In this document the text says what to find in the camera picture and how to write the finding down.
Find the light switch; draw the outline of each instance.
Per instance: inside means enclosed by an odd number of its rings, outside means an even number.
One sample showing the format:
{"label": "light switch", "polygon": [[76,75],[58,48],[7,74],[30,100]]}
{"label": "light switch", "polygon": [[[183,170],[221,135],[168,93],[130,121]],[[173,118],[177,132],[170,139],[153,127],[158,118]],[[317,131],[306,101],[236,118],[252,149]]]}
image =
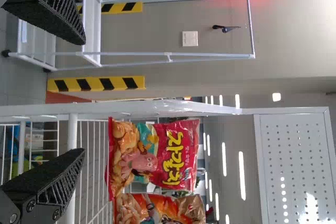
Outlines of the light switch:
{"label": "light switch", "polygon": [[198,47],[198,32],[184,31],[182,36],[182,43],[184,47]]}

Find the product package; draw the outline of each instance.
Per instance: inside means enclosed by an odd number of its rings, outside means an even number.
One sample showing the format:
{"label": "product package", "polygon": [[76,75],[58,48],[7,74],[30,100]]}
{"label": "product package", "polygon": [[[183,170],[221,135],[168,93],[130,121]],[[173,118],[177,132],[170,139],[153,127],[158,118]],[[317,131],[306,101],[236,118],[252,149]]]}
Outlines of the product package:
{"label": "product package", "polygon": [[116,224],[205,224],[199,195],[177,199],[154,194],[119,194],[114,208]]}
{"label": "product package", "polygon": [[132,124],[109,118],[110,200],[133,181],[193,191],[197,174],[199,120]]}

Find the cartoon octopus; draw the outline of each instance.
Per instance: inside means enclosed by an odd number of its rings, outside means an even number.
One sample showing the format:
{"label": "cartoon octopus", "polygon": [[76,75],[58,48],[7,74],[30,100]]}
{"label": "cartoon octopus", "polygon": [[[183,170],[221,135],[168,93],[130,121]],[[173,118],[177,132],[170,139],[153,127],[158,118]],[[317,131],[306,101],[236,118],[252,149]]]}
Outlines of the cartoon octopus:
{"label": "cartoon octopus", "polygon": [[137,149],[130,154],[124,154],[119,165],[121,166],[121,178],[127,179],[131,173],[139,175],[139,173],[156,171],[158,159],[151,153],[141,154]]}

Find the red snack bag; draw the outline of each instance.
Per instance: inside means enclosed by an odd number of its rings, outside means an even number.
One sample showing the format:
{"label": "red snack bag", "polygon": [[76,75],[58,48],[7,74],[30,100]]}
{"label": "red snack bag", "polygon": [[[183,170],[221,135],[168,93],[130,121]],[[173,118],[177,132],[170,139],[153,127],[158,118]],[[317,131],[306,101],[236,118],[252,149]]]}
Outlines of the red snack bag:
{"label": "red snack bag", "polygon": [[197,173],[199,120],[137,125],[109,119],[110,200],[136,180],[193,191]]}
{"label": "red snack bag", "polygon": [[150,182],[163,188],[193,191],[197,173],[199,120],[155,124],[159,136],[157,169]]}

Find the orange snack bag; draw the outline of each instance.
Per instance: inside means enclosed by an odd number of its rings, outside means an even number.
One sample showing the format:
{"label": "orange snack bag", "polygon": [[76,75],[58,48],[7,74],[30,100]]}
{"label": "orange snack bag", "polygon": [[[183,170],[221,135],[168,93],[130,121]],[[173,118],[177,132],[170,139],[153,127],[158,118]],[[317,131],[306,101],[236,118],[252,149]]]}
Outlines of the orange snack bag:
{"label": "orange snack bag", "polygon": [[199,195],[172,199],[154,194],[119,194],[115,203],[116,224],[205,224]]}

